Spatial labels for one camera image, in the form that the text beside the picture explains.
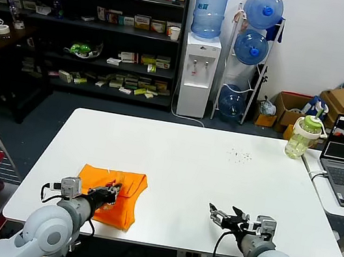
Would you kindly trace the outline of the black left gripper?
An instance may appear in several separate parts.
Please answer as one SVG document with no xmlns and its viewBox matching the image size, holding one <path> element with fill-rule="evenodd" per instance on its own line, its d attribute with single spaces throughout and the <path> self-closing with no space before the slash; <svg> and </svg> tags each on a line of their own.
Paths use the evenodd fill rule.
<svg viewBox="0 0 344 257">
<path fill-rule="evenodd" d="M 121 183 L 107 184 L 105 187 L 97 187 L 88 190 L 88 200 L 94 205 L 114 204 L 122 189 Z"/>
</svg>

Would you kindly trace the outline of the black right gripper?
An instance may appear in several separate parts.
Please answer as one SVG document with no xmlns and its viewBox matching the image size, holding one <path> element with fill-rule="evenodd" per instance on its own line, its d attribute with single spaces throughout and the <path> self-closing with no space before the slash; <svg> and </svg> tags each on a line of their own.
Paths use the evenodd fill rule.
<svg viewBox="0 0 344 257">
<path fill-rule="evenodd" d="M 245 234 L 250 225 L 250 216 L 235 206 L 232 208 L 235 215 L 227 215 L 213 203 L 209 203 L 210 218 L 212 222 L 221 224 L 223 229 L 230 230 L 234 234 Z"/>
</svg>

